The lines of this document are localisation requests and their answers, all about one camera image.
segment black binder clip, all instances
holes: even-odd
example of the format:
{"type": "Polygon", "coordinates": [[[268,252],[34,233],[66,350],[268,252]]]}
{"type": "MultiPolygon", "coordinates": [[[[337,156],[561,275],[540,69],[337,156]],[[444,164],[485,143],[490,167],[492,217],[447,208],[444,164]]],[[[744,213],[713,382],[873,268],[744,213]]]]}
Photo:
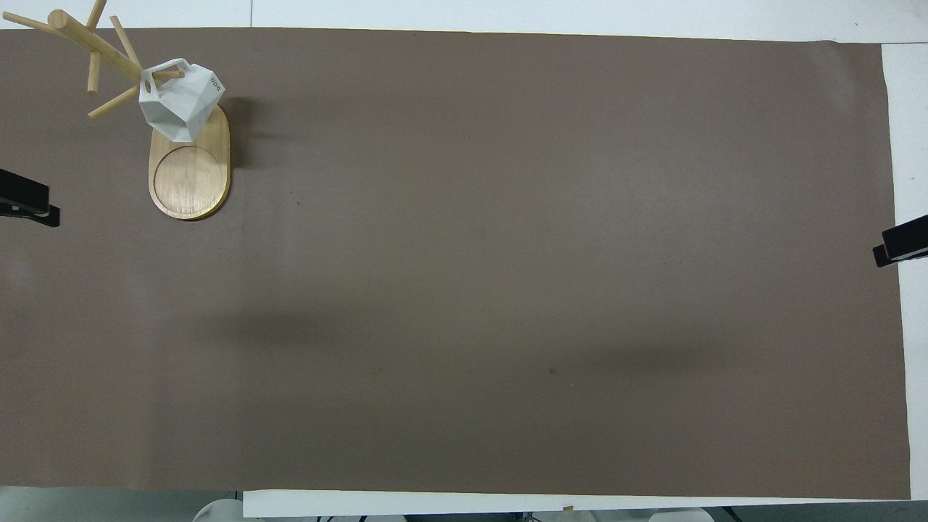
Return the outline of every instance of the black binder clip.
{"type": "Polygon", "coordinates": [[[0,169],[0,215],[25,217],[47,227],[57,227],[61,211],[48,204],[48,186],[0,169]]]}
{"type": "Polygon", "coordinates": [[[928,256],[928,215],[883,231],[883,244],[873,247],[877,267],[928,256]]]}

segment wooden branch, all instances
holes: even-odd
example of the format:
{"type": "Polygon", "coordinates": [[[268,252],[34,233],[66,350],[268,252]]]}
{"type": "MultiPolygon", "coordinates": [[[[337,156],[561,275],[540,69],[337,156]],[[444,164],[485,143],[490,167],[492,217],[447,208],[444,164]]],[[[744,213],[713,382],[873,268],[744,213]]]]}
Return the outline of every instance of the wooden branch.
{"type": "Polygon", "coordinates": [[[158,71],[152,74],[152,76],[155,77],[155,80],[161,80],[164,82],[173,78],[183,78],[184,74],[180,71],[158,71]]]}
{"type": "Polygon", "coordinates": [[[55,31],[50,25],[46,23],[42,23],[39,20],[27,19],[26,17],[21,17],[20,15],[16,15],[7,11],[3,12],[3,20],[18,23],[19,25],[25,25],[26,27],[32,27],[33,29],[38,29],[44,33],[54,34],[55,36],[64,36],[64,34],[55,31]]]}
{"type": "Polygon", "coordinates": [[[132,42],[129,41],[129,35],[126,34],[125,29],[122,28],[119,17],[113,15],[110,17],[110,21],[113,22],[113,29],[116,30],[116,35],[119,36],[119,41],[122,42],[122,48],[125,49],[126,56],[128,56],[135,65],[141,67],[142,64],[138,61],[135,49],[132,48],[132,42]]]}
{"type": "Polygon", "coordinates": [[[100,15],[103,14],[103,7],[107,5],[107,0],[97,0],[94,8],[90,10],[90,18],[87,19],[87,30],[91,33],[97,29],[97,23],[100,22],[100,15]]]}
{"type": "Polygon", "coordinates": [[[92,111],[88,112],[87,116],[90,116],[91,120],[95,120],[96,118],[99,118],[100,116],[106,114],[107,112],[112,111],[113,109],[116,109],[117,107],[125,103],[126,101],[129,101],[130,99],[134,98],[135,95],[137,94],[138,94],[138,85],[133,85],[132,87],[130,87],[128,90],[126,90],[124,93],[120,94],[116,98],[113,98],[110,101],[104,103],[103,105],[97,107],[96,109],[93,109],[92,111]]]}
{"type": "Polygon", "coordinates": [[[87,94],[96,96],[100,87],[100,53],[90,53],[90,71],[87,73],[87,94]]]}
{"type": "Polygon", "coordinates": [[[61,32],[78,46],[89,52],[97,51],[100,58],[124,76],[133,84],[137,84],[142,76],[142,67],[132,62],[116,47],[106,40],[87,30],[84,25],[61,9],[55,9],[48,14],[48,25],[55,31],[61,32]]]}

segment wooden stand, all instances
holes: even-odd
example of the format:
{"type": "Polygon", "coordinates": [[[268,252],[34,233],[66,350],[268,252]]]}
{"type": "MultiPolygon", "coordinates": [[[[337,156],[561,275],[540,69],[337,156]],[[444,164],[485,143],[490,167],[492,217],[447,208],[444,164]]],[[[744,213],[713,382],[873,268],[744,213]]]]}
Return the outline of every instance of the wooden stand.
{"type": "MultiPolygon", "coordinates": [[[[32,20],[13,13],[3,13],[5,20],[16,22],[38,31],[64,36],[90,53],[87,73],[87,94],[93,96],[99,87],[100,62],[106,63],[133,85],[125,92],[90,111],[96,119],[138,95],[143,67],[129,37],[115,16],[110,17],[125,54],[100,38],[95,30],[106,0],[96,0],[86,24],[56,9],[48,14],[48,23],[32,20]]],[[[159,85],[181,72],[155,72],[159,85]]],[[[216,107],[193,143],[173,143],[158,131],[151,133],[151,151],[148,154],[148,191],[151,200],[162,212],[187,221],[202,219],[222,206],[231,183],[229,161],[229,124],[226,114],[216,107]]]]}
{"type": "Polygon", "coordinates": [[[148,192],[162,212],[185,221],[219,210],[232,182],[229,123],[216,107],[193,143],[174,143],[151,131],[148,192]]]}

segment oval wooden base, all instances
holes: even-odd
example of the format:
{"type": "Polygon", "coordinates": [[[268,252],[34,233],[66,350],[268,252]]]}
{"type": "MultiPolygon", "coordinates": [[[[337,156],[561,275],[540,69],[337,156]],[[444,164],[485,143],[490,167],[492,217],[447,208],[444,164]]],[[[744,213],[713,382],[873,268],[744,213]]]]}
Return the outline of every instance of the oval wooden base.
{"type": "Polygon", "coordinates": [[[219,210],[232,182],[229,123],[216,107],[193,143],[151,131],[148,192],[162,212],[193,221],[219,210]]]}

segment white table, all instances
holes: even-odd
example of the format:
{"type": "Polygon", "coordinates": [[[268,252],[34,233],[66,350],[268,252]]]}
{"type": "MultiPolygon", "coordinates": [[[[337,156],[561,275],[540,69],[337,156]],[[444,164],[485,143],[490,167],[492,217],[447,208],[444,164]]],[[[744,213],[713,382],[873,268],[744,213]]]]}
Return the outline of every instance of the white table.
{"type": "MultiPolygon", "coordinates": [[[[3,9],[44,20],[78,18],[92,0],[6,0],[3,9]]],[[[904,0],[141,0],[113,2],[125,27],[326,27],[487,33],[577,33],[745,40],[881,43],[889,92],[896,222],[928,214],[928,2],[904,0]]],[[[0,29],[18,28],[0,20],[0,29]]],[[[111,27],[104,18],[100,27],[111,27]]],[[[879,240],[874,230],[874,244],[879,240]]],[[[911,498],[928,500],[928,260],[899,266],[911,498]]],[[[847,499],[632,497],[246,491],[245,516],[390,515],[630,509],[847,499]]]]}

